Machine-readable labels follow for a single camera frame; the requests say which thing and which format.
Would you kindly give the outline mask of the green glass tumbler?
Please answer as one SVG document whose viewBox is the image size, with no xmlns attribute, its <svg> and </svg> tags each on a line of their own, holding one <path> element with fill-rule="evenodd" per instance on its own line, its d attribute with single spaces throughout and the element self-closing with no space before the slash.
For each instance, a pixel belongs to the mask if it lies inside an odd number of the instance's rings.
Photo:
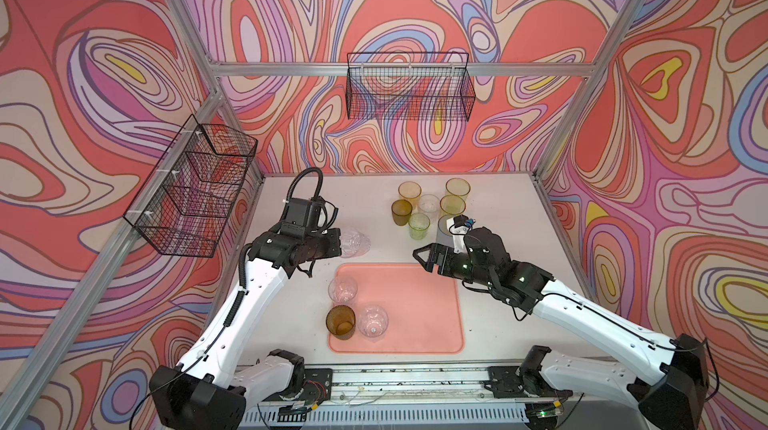
<svg viewBox="0 0 768 430">
<path fill-rule="evenodd" d="M 423 213 L 414 213 L 408 220 L 408 231 L 411 239 L 420 241 L 426 238 L 431 226 L 430 217 Z"/>
</svg>

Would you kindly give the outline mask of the small dark amber glass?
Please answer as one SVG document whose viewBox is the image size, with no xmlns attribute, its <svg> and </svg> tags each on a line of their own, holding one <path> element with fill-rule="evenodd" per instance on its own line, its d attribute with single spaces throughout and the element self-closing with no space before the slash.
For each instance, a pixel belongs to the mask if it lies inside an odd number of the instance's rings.
<svg viewBox="0 0 768 430">
<path fill-rule="evenodd" d="M 413 212 L 413 205 L 410 201 L 405 199 L 399 199 L 391 205 L 391 216 L 393 222 L 397 226 L 405 226 L 408 224 Z"/>
</svg>

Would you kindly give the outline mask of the amber glass tumbler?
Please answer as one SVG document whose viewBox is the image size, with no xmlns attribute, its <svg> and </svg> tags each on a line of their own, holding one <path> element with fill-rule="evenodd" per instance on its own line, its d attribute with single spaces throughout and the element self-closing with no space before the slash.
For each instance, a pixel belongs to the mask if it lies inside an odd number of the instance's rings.
<svg viewBox="0 0 768 430">
<path fill-rule="evenodd" d="M 401 199 L 408 201 L 413 207 L 417 207 L 422 196 L 422 188 L 417 182 L 405 181 L 398 186 L 398 194 Z"/>
</svg>

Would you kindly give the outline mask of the pink plastic tray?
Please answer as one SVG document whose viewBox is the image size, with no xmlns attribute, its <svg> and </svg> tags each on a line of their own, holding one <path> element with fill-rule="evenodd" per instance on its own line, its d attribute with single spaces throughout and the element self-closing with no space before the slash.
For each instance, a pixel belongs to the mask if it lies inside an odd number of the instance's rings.
<svg viewBox="0 0 768 430">
<path fill-rule="evenodd" d="M 328 338 L 338 354 L 451 355 L 464 348 L 464 332 L 454 281 L 425 272 L 417 264 L 344 264 L 336 275 L 357 283 L 352 308 L 358 320 L 366 308 L 387 314 L 387 328 L 374 336 L 356 324 L 348 340 Z"/>
</svg>

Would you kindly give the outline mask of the dark olive dotted glass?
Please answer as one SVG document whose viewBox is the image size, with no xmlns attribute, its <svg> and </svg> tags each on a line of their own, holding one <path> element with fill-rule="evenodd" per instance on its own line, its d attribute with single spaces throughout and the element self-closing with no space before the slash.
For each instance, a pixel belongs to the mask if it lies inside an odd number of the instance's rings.
<svg viewBox="0 0 768 430">
<path fill-rule="evenodd" d="M 348 340 L 355 333 L 356 314 L 347 305 L 337 305 L 327 313 L 325 324 L 331 336 L 340 340 Z"/>
</svg>

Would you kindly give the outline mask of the clear glass tumbler front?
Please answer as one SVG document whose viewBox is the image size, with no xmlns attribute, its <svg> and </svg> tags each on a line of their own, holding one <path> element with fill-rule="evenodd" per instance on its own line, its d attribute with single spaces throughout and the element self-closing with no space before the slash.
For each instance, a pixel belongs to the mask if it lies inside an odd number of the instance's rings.
<svg viewBox="0 0 768 430">
<path fill-rule="evenodd" d="M 368 305 L 358 313 L 357 327 L 364 337 L 369 339 L 379 338 L 388 330 L 388 313 L 381 306 Z"/>
</svg>

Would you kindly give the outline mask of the clear faceted glass tumbler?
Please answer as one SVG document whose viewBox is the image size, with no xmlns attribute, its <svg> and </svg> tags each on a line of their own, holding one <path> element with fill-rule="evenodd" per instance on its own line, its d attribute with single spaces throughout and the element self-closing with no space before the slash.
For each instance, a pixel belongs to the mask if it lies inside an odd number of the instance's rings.
<svg viewBox="0 0 768 430">
<path fill-rule="evenodd" d="M 328 296 L 335 305 L 349 305 L 357 297 L 358 283 L 349 276 L 337 276 L 328 286 Z"/>
</svg>

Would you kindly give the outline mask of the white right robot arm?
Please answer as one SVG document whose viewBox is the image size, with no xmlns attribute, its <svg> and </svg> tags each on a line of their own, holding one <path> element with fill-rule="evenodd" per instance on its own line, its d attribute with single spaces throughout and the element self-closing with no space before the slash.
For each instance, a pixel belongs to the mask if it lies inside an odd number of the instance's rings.
<svg viewBox="0 0 768 430">
<path fill-rule="evenodd" d="M 612 358 L 571 357 L 535 345 L 516 369 L 520 392 L 535 397 L 579 392 L 632 408 L 658 429 L 698 427 L 714 367 L 706 341 L 636 325 L 578 295 L 550 272 L 512 259 L 489 229 L 461 225 L 453 246 L 432 243 L 414 250 L 425 271 L 472 285 L 518 319 L 534 316 L 556 324 Z"/>
</svg>

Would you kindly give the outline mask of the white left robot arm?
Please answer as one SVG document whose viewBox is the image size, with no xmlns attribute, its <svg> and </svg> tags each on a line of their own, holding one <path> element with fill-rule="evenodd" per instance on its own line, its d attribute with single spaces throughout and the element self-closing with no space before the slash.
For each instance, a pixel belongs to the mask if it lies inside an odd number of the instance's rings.
<svg viewBox="0 0 768 430">
<path fill-rule="evenodd" d="M 172 367 L 159 367 L 149 396 L 160 423 L 171 429 L 236 429 L 247 410 L 267 398 L 301 395 L 304 359 L 268 353 L 241 370 L 238 362 L 264 311 L 304 264 L 341 254 L 337 214 L 320 197 L 290 198 L 280 220 L 240 254 L 238 280 L 224 306 Z"/>
</svg>

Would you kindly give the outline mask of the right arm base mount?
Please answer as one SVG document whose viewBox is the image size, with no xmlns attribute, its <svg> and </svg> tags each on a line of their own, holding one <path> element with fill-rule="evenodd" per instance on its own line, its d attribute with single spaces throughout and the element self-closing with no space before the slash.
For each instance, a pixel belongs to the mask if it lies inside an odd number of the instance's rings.
<svg viewBox="0 0 768 430">
<path fill-rule="evenodd" d="M 561 393 L 549 385 L 539 368 L 525 366 L 491 366 L 483 388 L 494 398 L 560 398 Z"/>
</svg>

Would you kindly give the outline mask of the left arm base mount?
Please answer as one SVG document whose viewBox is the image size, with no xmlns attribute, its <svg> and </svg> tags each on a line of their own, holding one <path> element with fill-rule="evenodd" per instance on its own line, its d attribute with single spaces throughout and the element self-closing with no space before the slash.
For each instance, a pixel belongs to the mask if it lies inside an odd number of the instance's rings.
<svg viewBox="0 0 768 430">
<path fill-rule="evenodd" d="M 319 404 L 332 395 L 333 370 L 327 367 L 309 368 L 304 372 L 304 382 L 300 389 L 287 389 L 275 393 L 267 402 L 303 401 L 305 404 Z"/>
</svg>

